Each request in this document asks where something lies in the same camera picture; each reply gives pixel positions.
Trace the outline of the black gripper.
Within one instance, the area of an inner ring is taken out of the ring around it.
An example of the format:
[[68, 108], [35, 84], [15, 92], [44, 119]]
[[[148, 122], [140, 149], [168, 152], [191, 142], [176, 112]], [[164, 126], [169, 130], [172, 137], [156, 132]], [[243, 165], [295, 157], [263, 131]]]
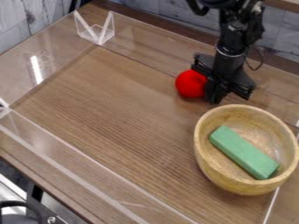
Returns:
[[219, 104], [228, 93], [248, 100], [256, 89], [256, 83], [244, 71], [244, 56], [213, 56], [195, 53], [191, 69], [205, 76], [205, 99], [211, 104]]

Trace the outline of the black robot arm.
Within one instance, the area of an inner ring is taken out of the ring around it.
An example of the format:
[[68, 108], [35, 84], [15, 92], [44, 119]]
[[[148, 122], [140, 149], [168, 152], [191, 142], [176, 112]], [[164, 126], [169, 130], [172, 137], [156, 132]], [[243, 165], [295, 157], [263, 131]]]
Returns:
[[262, 39], [266, 0], [185, 0], [192, 12], [204, 16], [219, 11], [215, 56], [196, 53], [191, 69], [207, 78], [204, 97], [211, 104], [233, 93], [248, 100], [256, 83], [244, 71], [250, 47]]

